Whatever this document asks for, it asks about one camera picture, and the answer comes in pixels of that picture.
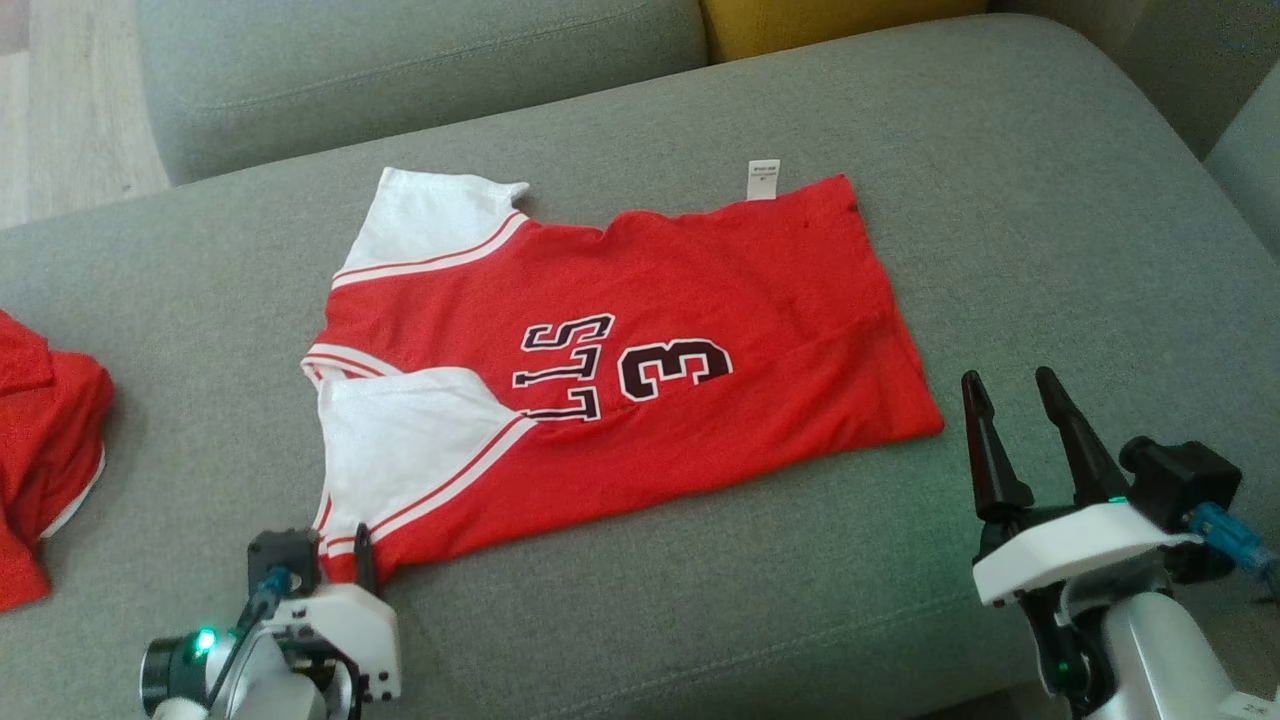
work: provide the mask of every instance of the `white sleeve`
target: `white sleeve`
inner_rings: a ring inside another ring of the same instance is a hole
[[[334,287],[499,246],[503,234],[509,237],[527,219],[513,206],[527,190],[524,182],[384,169]]]

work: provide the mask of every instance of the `couch backrest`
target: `couch backrest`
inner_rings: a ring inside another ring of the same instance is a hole
[[[1231,120],[1204,167],[1280,258],[1280,63]]]

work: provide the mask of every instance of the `red fabric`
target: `red fabric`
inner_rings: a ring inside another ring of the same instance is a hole
[[[600,314],[614,318],[590,378],[600,416],[540,421],[429,515],[383,538],[372,528],[380,577],[942,430],[842,176],[705,215],[625,213],[605,231],[529,220],[480,260],[335,288],[316,342],[406,373],[468,368],[509,409],[556,409],[586,380],[513,378],[573,366],[584,343],[530,351],[522,338]],[[650,366],[657,396],[635,400],[620,359],[678,338],[714,342],[731,370],[698,382],[708,359],[669,379]],[[325,565],[353,577],[351,555]]]
[[[97,474],[111,379],[0,313],[0,611],[49,594],[41,533]]]

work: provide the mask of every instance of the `red jersey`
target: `red jersey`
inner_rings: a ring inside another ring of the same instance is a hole
[[[0,611],[49,594],[37,548],[102,474],[113,392],[92,357],[49,350],[0,311]]]
[[[941,432],[833,177],[709,214],[541,224],[525,183],[388,168],[302,363],[321,561],[380,578]]]

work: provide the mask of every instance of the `basketball jersey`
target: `basketball jersey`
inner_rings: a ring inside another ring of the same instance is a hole
[[[332,579],[361,523],[385,579],[941,432],[842,176],[603,231],[525,215],[527,188],[383,173],[302,363]]]

